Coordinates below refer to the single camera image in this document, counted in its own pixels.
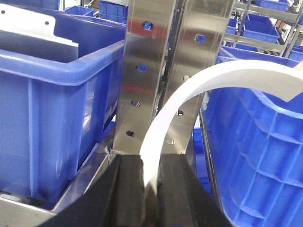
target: blue crate on shelf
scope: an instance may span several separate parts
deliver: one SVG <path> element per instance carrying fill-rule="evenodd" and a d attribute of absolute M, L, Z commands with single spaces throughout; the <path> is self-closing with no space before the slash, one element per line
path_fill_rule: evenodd
<path fill-rule="evenodd" d="M 236 48 L 243 49 L 243 50 L 247 50 L 247 51 L 258 52 L 257 47 L 248 46 L 248 45 L 244 45 L 244 44 L 236 44 Z"/>
<path fill-rule="evenodd" d="M 65 13 L 81 16 L 94 16 L 94 10 L 82 6 L 73 6 L 65 10 Z"/>
<path fill-rule="evenodd" d="M 102 19 L 125 23 L 127 20 L 128 6 L 100 1 L 99 12 Z"/>
<path fill-rule="evenodd" d="M 115 114 L 125 28 L 54 10 L 69 63 L 0 50 L 0 190 L 54 203 Z"/>
<path fill-rule="evenodd" d="M 193 138 L 195 143 L 197 178 L 199 182 L 203 185 L 204 189 L 210 194 L 211 191 L 206 167 L 201 128 L 194 128 Z"/>
<path fill-rule="evenodd" d="M 268 17 L 258 16 L 258 15 L 254 15 L 254 14 L 248 14 L 246 17 L 246 21 L 272 25 L 272 23 Z"/>
<path fill-rule="evenodd" d="M 0 0 L 0 3 L 58 10 L 60 0 Z"/>
<path fill-rule="evenodd" d="M 303 61 L 303 46 L 294 45 L 290 52 L 289 58 L 296 61 Z"/>
<path fill-rule="evenodd" d="M 220 61 L 297 61 L 231 47 Z M 212 91 L 205 120 L 224 212 L 236 226 L 303 223 L 303 93 L 289 103 L 245 88 Z"/>
<path fill-rule="evenodd" d="M 271 43 L 276 43 L 280 37 L 278 30 L 274 26 L 251 21 L 245 21 L 241 34 L 248 38 Z"/>
<path fill-rule="evenodd" d="M 289 2 L 288 0 L 256 0 L 256 5 L 285 12 Z"/>
<path fill-rule="evenodd" d="M 238 30 L 238 22 L 237 19 L 230 18 L 228 22 L 228 26 L 226 29 L 226 33 L 236 34 Z"/>

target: reflective metal surface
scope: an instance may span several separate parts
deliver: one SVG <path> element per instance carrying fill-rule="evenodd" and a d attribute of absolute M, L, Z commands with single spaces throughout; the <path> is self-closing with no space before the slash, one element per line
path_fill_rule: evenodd
<path fill-rule="evenodd" d="M 113 149 L 139 154 L 154 117 L 175 0 L 131 0 Z"/>
<path fill-rule="evenodd" d="M 71 205 L 75 200 L 83 195 L 106 170 L 108 166 L 108 152 L 112 145 L 113 136 L 114 131 L 112 130 L 88 158 L 87 162 L 83 164 L 77 177 L 71 182 L 52 210 L 53 213 L 59 213 Z"/>
<path fill-rule="evenodd" d="M 1 227 L 35 227 L 53 216 L 48 210 L 0 198 Z"/>
<path fill-rule="evenodd" d="M 214 64 L 233 4 L 233 0 L 187 0 L 163 104 L 184 83 L 185 75 L 193 76 Z M 163 153 L 185 153 L 201 103 L 202 96 L 198 96 L 181 106 L 183 115 L 174 117 L 166 136 L 166 141 L 175 144 L 165 142 Z"/>

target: white plastic strip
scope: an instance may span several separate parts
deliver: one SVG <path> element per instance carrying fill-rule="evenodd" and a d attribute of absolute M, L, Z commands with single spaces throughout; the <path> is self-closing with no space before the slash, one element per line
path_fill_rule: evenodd
<path fill-rule="evenodd" d="M 72 40 L 55 36 L 55 24 L 52 16 L 0 4 L 0 30 L 78 47 Z"/>
<path fill-rule="evenodd" d="M 145 187 L 150 185 L 157 193 L 156 176 L 161 149 L 176 111 L 192 97 L 220 87 L 253 88 L 290 101 L 303 91 L 303 73 L 268 61 L 239 60 L 214 65 L 187 80 L 167 101 L 144 138 L 140 155 L 144 164 Z"/>

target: metal upright post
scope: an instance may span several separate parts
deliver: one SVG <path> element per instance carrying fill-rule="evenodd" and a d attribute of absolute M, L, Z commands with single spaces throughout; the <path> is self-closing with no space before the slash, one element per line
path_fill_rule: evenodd
<path fill-rule="evenodd" d="M 131 0 L 113 150 L 139 154 L 155 116 L 176 0 Z"/>
<path fill-rule="evenodd" d="M 233 9 L 233 0 L 187 0 L 183 18 L 175 34 L 170 67 L 166 69 L 167 84 L 162 105 L 184 83 L 185 76 L 212 66 L 219 52 Z M 185 153 L 203 96 L 183 104 L 172 120 L 163 153 Z"/>

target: shelf bar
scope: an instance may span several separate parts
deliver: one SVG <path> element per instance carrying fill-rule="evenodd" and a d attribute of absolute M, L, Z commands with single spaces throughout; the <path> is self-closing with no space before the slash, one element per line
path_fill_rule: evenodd
<path fill-rule="evenodd" d="M 224 35 L 224 40 L 228 41 L 228 42 L 234 42 L 234 40 L 237 38 L 236 35 L 232 35 L 229 33 L 226 33 Z M 280 44 L 275 44 L 275 43 L 269 43 L 269 42 L 265 42 L 265 41 L 261 41 L 261 40 L 257 40 L 257 39 L 251 39 L 248 37 L 244 37 L 244 36 L 240 36 L 238 39 L 238 43 L 239 44 L 245 44 L 245 45 L 250 45 L 250 46 L 255 46 L 257 48 L 262 48 L 265 50 L 272 50 L 275 52 L 282 52 L 283 49 L 283 45 Z"/>
<path fill-rule="evenodd" d="M 241 3 L 241 2 L 236 2 L 235 6 L 234 6 L 235 10 L 242 11 L 242 12 L 245 12 L 246 8 L 247 8 L 247 4 Z M 280 19 L 280 20 L 292 22 L 292 23 L 294 23 L 297 19 L 297 14 L 286 13 L 286 12 L 282 12 L 279 10 L 268 9 L 268 8 L 259 7 L 259 6 L 255 6 L 255 5 L 250 6 L 249 13 L 268 16 L 268 17 L 272 17 L 275 19 Z"/>

